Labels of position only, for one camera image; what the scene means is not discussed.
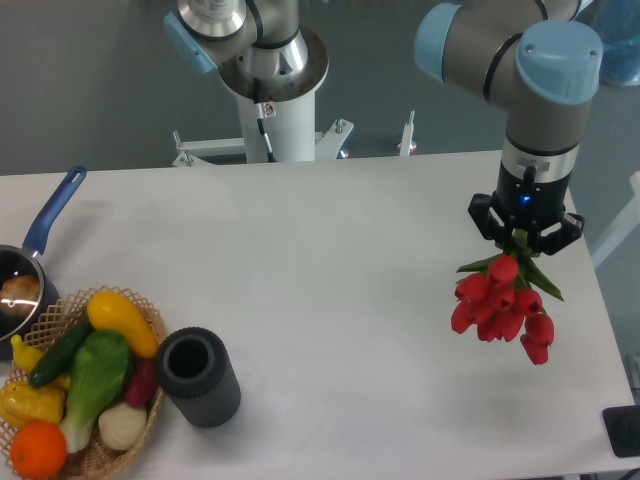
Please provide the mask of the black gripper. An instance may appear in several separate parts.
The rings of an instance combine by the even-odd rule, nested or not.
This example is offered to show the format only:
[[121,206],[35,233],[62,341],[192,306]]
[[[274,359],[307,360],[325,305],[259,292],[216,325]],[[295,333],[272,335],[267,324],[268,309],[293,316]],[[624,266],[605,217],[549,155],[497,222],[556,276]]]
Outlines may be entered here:
[[570,174],[545,181],[534,165],[512,173],[500,164],[497,186],[492,195],[475,193],[468,213],[485,240],[497,248],[513,246],[513,232],[524,230],[533,235],[532,251],[555,255],[583,233],[583,216],[566,212],[564,205]]

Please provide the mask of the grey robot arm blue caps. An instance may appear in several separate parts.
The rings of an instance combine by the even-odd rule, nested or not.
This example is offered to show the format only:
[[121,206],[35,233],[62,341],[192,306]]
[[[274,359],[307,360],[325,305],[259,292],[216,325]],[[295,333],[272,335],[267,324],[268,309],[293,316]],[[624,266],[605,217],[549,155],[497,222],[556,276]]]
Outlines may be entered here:
[[[564,198],[599,85],[603,45],[576,21],[578,1],[443,3],[421,21],[417,66],[508,115],[495,191],[468,211],[501,248],[553,255],[577,240],[581,216]],[[219,73],[233,93],[251,163],[333,160],[351,125],[315,127],[315,93],[328,71],[323,42],[299,23],[294,1],[181,1],[164,18],[196,71]]]

